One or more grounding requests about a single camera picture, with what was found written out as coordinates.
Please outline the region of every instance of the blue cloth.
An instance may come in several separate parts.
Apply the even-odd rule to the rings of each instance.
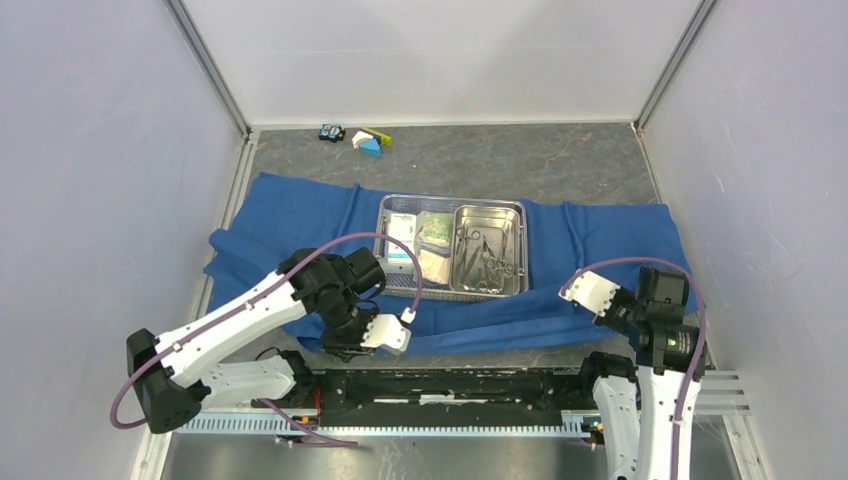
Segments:
[[[373,232],[380,200],[387,193],[261,174],[230,229],[217,230],[209,238],[217,252],[205,269],[215,281],[209,309],[244,293],[299,248],[319,247],[347,233]],[[578,267],[618,257],[653,256],[688,269],[665,205],[522,203],[527,211],[531,290],[475,304],[422,301],[407,353],[493,352],[610,337],[615,333],[594,326],[590,313],[557,296]],[[352,241],[331,252],[346,255],[373,244],[373,240]],[[612,266],[599,273],[635,289],[639,265]],[[410,301],[377,297],[384,312],[400,313]],[[694,309],[691,298],[689,307]],[[314,350],[323,322],[310,315],[283,328]]]

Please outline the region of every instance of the robotic arm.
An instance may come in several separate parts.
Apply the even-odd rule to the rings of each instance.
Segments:
[[[668,479],[672,464],[676,478],[689,478],[692,418],[704,358],[698,358],[695,375],[686,378],[699,335],[698,327],[683,324],[688,295],[684,275],[645,267],[636,293],[585,272],[561,294],[595,313],[596,324],[628,337],[636,351],[636,367],[629,358],[594,352],[581,368],[584,385],[591,387],[604,422],[611,480]],[[690,381],[675,439],[678,394],[684,382]],[[641,388],[641,422],[637,388]],[[671,454],[675,441],[679,442],[678,458]]]
[[[326,325],[322,348],[345,360],[377,348],[394,354],[406,350],[413,313],[407,309],[398,318],[380,314],[376,305],[359,306],[379,294],[386,282],[367,248],[347,257],[320,254],[289,281],[280,283],[312,252],[298,250],[252,289],[189,325],[158,336],[142,329],[127,338],[130,375],[166,349],[173,350],[133,384],[151,432],[174,430],[201,410],[255,398],[278,399],[298,383],[308,384],[311,374],[296,352],[263,361],[219,362],[263,333],[313,312]],[[375,287],[371,297],[360,298]],[[228,321],[202,331],[190,344],[181,344],[186,335],[223,316],[228,316]]]

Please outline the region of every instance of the purple tube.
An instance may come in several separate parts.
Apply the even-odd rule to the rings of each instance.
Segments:
[[[698,368],[698,360],[704,353],[704,346],[707,342],[707,316],[705,313],[706,305],[704,305],[704,297],[701,296],[701,290],[698,288],[698,283],[695,278],[680,265],[663,260],[656,257],[624,257],[613,260],[604,260],[603,262],[593,263],[588,267],[581,268],[565,282],[565,285],[560,289],[560,294],[564,294],[568,287],[577,280],[577,277],[586,273],[592,272],[599,268],[608,267],[610,265],[620,265],[622,263],[659,263],[666,267],[672,268],[689,280],[692,285],[692,290],[695,292],[695,302],[698,305],[698,341],[695,342],[695,352],[692,355],[692,361],[689,362],[689,367],[686,368],[686,374],[683,376],[683,383],[680,385],[680,393],[677,395],[677,404],[674,407],[675,423],[671,427],[671,480],[677,480],[680,470],[680,421],[683,419],[683,402],[686,399],[686,394],[689,393],[689,385],[692,383],[692,378],[695,376],[695,369]]]
[[[308,265],[309,262],[311,262],[312,260],[315,260],[315,258],[317,258],[318,255],[326,252],[330,248],[335,247],[336,245],[338,245],[340,243],[344,243],[344,242],[347,242],[349,240],[356,240],[356,239],[360,239],[360,238],[379,238],[379,239],[385,240],[387,242],[394,243],[395,245],[400,247],[401,250],[403,250],[407,255],[409,255],[409,258],[412,259],[412,263],[415,266],[415,272],[416,272],[416,277],[417,277],[418,281],[417,281],[417,284],[416,284],[415,298],[412,301],[412,305],[409,307],[409,311],[415,312],[415,310],[418,308],[418,304],[421,302],[421,294],[422,294],[422,291],[424,289],[424,275],[421,272],[421,265],[418,263],[418,258],[415,256],[415,254],[412,252],[412,250],[410,250],[409,247],[404,245],[403,242],[401,242],[400,240],[393,238],[393,237],[390,237],[386,234],[377,233],[377,232],[350,233],[350,234],[341,236],[341,237],[339,237],[335,240],[331,240],[331,241],[327,242],[326,244],[324,244],[321,247],[319,247],[318,249],[316,249],[314,252],[307,255],[306,258],[304,258],[300,263],[295,265],[294,268],[292,268],[288,273],[286,273],[282,278],[280,278],[280,280],[276,281],[273,285],[266,288],[265,290],[254,295],[253,298],[251,298],[249,300],[249,303],[256,303],[259,300],[262,300],[263,297],[266,297],[266,296],[270,295],[271,293],[275,292],[278,288],[280,288],[286,282],[288,282],[289,279],[292,276],[294,276],[295,274],[300,272],[306,265]],[[202,327],[198,328],[197,330],[195,330],[195,331],[189,333],[188,335],[186,335],[185,337],[181,338],[179,340],[180,345],[185,346],[185,344],[187,344],[188,342],[197,338],[198,335],[201,335],[204,332],[207,332],[210,329],[215,328],[216,326],[220,325],[221,323],[233,318],[234,316],[243,312],[245,310],[245,308],[246,308],[245,305],[242,304],[242,305],[239,305],[239,306],[233,308],[229,312],[224,313],[220,317],[210,321],[206,325],[203,325]],[[121,385],[121,388],[118,390],[118,394],[115,396],[115,399],[112,401],[112,407],[109,409],[109,421],[112,423],[113,427],[115,427],[117,429],[121,429],[121,430],[127,430],[127,429],[130,429],[130,428],[139,427],[139,426],[147,423],[147,420],[144,419],[144,418],[142,418],[140,420],[136,420],[134,422],[130,422],[130,423],[121,422],[120,420],[118,420],[118,408],[121,406],[121,402],[123,401],[124,397],[126,396],[127,392],[130,390],[130,388],[132,388],[133,384],[135,384],[135,382],[137,382],[138,379],[141,378],[142,375],[144,375],[148,370],[150,370],[153,367],[153,365],[162,361],[163,358],[165,358],[168,355],[170,355],[171,353],[173,353],[173,351],[174,351],[173,346],[169,346],[165,350],[162,350],[157,355],[152,357],[150,360],[145,362],[144,365],[141,366],[141,368],[139,368],[138,370],[133,372],[133,374],[130,375],[130,377],[124,382],[124,384]],[[300,427],[300,424],[297,424],[297,422],[294,422],[294,420],[292,420],[290,417],[288,417],[288,415],[285,415],[285,413],[283,413],[282,410],[280,410],[278,408],[274,408],[274,411],[277,412],[277,414],[280,414],[294,428]],[[351,443],[353,445],[356,444],[356,442],[343,442],[341,440],[333,440],[333,441],[338,442],[338,445],[333,444],[333,445],[326,445],[326,446],[350,446]]]

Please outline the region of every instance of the white wall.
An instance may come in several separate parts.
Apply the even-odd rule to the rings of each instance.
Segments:
[[[775,479],[848,478],[848,4],[721,2],[646,142]]]
[[[188,318],[240,138],[158,0],[0,2],[0,72],[0,477],[127,478],[124,340]]]
[[[632,120],[697,0],[185,0],[257,125]]]

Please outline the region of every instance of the yellow-green object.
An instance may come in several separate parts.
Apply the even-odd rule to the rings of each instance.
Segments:
[[[362,130],[370,133],[371,135],[374,135],[375,137],[379,137],[380,138],[380,145],[382,145],[384,147],[391,147],[392,146],[392,137],[386,135],[385,133],[378,132],[377,130],[374,130],[373,128],[368,128],[368,127],[362,127]]]

